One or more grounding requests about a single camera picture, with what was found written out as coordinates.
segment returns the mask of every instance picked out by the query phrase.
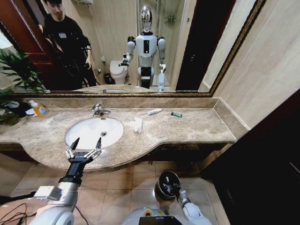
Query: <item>soap dispenser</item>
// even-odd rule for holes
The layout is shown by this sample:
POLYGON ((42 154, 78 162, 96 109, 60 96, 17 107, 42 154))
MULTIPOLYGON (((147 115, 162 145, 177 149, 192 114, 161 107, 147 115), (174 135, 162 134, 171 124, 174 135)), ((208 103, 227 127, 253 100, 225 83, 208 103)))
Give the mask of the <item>soap dispenser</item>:
POLYGON ((49 110, 47 108, 36 103, 34 100, 30 100, 29 104, 31 105, 38 117, 44 117, 49 113, 49 110))

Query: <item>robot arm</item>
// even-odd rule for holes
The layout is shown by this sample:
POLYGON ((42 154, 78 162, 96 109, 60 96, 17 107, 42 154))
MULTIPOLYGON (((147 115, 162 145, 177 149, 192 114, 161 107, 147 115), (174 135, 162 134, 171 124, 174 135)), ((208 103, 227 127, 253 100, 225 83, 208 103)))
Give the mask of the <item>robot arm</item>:
POLYGON ((210 221, 201 213, 198 206, 191 203, 187 196, 187 191, 179 191, 178 203, 181 205, 185 218, 195 225, 211 225, 210 221))
POLYGON ((123 55, 123 62, 120 66, 129 66, 133 59, 133 51, 135 50, 135 38, 133 36, 128 37, 127 40, 127 53, 123 55))
POLYGON ((158 90, 163 91, 164 90, 164 83, 165 83, 165 70, 166 70, 166 64, 164 64, 165 59, 165 39, 163 37, 160 37, 157 41, 157 47, 159 51, 159 68, 160 68, 160 74, 158 77, 158 90))
POLYGON ((78 198, 78 188, 82 182, 85 165, 92 162, 101 154, 101 138, 96 147, 90 152, 72 152, 76 149, 79 138, 66 149, 67 159, 70 167, 64 177, 59 181, 58 187, 41 186, 35 198, 50 200, 42 212, 37 213, 30 225, 71 225, 74 222, 73 210, 78 198))

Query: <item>man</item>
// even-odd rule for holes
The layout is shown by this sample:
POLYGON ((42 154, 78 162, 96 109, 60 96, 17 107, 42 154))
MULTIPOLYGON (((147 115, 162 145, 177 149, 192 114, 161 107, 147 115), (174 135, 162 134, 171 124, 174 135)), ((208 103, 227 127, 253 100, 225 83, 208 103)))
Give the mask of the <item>man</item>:
POLYGON ((62 64, 73 77, 74 89, 82 88, 85 79, 89 86, 96 85, 91 66, 91 47, 78 24, 64 14, 62 0, 44 0, 50 14, 41 29, 45 38, 60 55, 62 64))

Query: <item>silver robot head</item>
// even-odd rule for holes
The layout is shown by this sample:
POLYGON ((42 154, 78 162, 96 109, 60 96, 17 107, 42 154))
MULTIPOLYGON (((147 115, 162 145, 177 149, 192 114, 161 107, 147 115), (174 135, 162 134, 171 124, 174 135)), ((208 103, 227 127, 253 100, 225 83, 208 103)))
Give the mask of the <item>silver robot head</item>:
POLYGON ((142 30, 149 33, 152 24, 152 13, 149 6, 143 6, 141 10, 142 30))

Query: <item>white sink basin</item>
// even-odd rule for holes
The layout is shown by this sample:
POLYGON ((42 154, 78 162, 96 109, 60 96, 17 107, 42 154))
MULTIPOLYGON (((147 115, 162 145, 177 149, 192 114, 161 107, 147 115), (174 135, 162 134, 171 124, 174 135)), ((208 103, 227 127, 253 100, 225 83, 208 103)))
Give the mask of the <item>white sink basin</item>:
POLYGON ((102 137, 102 148, 116 143, 123 135, 123 124, 111 118, 92 118, 73 125, 66 134, 66 143, 70 146, 80 137, 77 149, 91 150, 102 137))

